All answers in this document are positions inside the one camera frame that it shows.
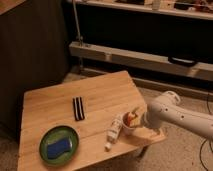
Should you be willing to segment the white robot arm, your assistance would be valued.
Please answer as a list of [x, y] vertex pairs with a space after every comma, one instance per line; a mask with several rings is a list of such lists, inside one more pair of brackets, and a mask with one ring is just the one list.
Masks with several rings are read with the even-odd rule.
[[166, 91], [150, 101], [141, 123], [158, 129], [163, 121], [175, 124], [213, 141], [213, 116], [179, 107], [181, 99], [174, 91]]

